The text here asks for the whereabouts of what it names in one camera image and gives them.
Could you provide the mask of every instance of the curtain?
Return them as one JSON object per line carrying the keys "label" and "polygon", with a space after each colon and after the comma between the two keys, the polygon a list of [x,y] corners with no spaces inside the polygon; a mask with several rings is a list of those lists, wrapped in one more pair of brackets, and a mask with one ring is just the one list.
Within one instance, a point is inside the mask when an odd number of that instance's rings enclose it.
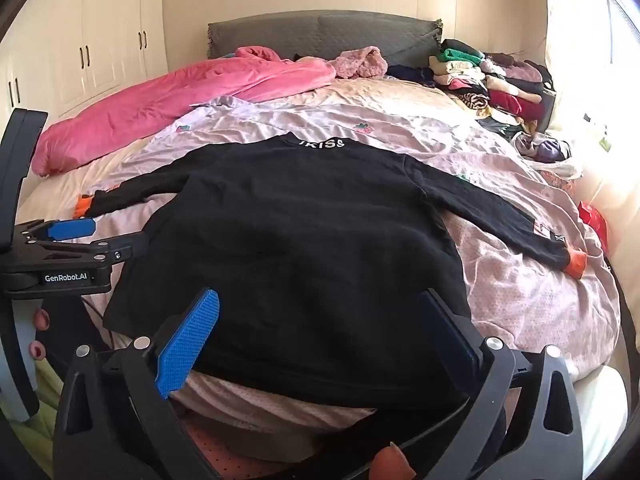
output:
{"label": "curtain", "polygon": [[548,0],[546,64],[558,91],[547,132],[582,160],[576,198],[607,219],[610,260],[640,332],[640,44],[613,2]]}

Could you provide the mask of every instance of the sweatshirt sleeve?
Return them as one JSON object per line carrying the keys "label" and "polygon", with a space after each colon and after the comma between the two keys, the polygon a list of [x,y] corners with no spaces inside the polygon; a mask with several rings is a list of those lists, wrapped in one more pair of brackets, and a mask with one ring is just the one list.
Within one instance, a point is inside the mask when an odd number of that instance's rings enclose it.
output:
{"label": "sweatshirt sleeve", "polygon": [[582,277],[587,255],[510,202],[409,156],[404,170],[427,202],[472,222],[525,256],[577,280]]}
{"label": "sweatshirt sleeve", "polygon": [[155,194],[180,193],[190,174],[198,171],[200,167],[210,166],[232,145],[209,144],[151,173],[126,180],[114,189],[99,190],[93,196],[81,196],[76,203],[74,218],[95,218],[144,202]]}

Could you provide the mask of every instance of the red bag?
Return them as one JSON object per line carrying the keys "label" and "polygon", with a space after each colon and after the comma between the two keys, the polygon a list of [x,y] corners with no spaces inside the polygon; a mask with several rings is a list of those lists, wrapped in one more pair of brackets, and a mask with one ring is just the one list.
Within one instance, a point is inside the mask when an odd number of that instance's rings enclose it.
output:
{"label": "red bag", "polygon": [[580,220],[585,224],[593,228],[600,239],[602,250],[609,256],[609,243],[607,241],[607,221],[604,216],[593,206],[580,202],[578,204],[578,213],[580,213]]}

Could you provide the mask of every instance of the quilted headboard cover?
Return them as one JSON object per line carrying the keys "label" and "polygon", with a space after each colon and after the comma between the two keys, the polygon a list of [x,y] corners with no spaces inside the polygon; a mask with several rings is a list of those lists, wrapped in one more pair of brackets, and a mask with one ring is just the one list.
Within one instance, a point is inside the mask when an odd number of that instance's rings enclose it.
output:
{"label": "quilted headboard cover", "polygon": [[239,46],[261,45],[283,59],[335,59],[343,50],[380,48],[389,65],[428,66],[438,52],[442,21],[362,10],[297,10],[209,24],[209,59]]}

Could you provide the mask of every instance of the metal screw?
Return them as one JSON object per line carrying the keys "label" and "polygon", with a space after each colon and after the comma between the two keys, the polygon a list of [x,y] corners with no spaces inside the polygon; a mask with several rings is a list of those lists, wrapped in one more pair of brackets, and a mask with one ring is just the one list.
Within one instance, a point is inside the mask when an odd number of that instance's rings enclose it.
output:
{"label": "metal screw", "polygon": [[151,344],[151,339],[149,339],[146,335],[139,337],[133,342],[133,346],[137,350],[144,350],[145,348],[148,348],[150,344]]}
{"label": "metal screw", "polygon": [[556,345],[549,345],[548,347],[546,347],[546,353],[551,357],[555,357],[556,359],[558,359],[562,355],[562,352]]}
{"label": "metal screw", "polygon": [[86,357],[87,355],[89,355],[90,351],[91,351],[91,349],[89,348],[89,345],[80,345],[76,349],[76,355],[78,357]]}
{"label": "metal screw", "polygon": [[489,339],[486,340],[486,345],[491,350],[501,350],[502,347],[504,346],[504,343],[497,337],[490,337]]}

